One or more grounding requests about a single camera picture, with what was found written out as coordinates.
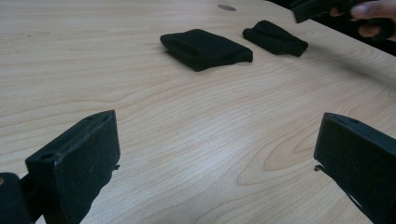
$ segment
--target light wood grain surface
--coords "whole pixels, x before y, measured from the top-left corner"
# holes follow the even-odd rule
[[[307,52],[242,37],[262,20]],[[253,63],[196,73],[165,53],[161,35],[196,28],[252,49]],[[324,112],[396,137],[395,64],[261,0],[3,0],[0,171],[26,175],[28,156],[115,109],[120,169],[82,223],[370,223],[314,172],[313,151]]]

